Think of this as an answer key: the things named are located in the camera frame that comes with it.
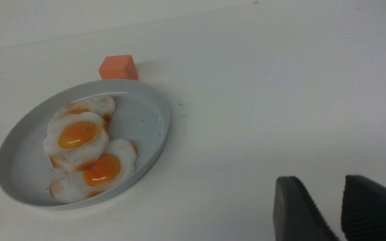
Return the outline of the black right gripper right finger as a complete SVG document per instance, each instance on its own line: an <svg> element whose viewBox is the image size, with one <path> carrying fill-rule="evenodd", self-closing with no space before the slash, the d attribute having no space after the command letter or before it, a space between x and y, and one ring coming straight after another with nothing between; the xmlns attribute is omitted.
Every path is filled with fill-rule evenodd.
<svg viewBox="0 0 386 241"><path fill-rule="evenodd" d="M386 187L361 175L347 175L341 228L348 241L386 241Z"/></svg>

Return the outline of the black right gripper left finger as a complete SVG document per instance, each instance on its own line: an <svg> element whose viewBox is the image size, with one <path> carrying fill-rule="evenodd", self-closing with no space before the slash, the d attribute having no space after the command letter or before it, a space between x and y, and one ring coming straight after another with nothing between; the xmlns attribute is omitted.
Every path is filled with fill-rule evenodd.
<svg viewBox="0 0 386 241"><path fill-rule="evenodd" d="M275 182L273 226L276 241L339 240L295 176L280 176Z"/></svg>

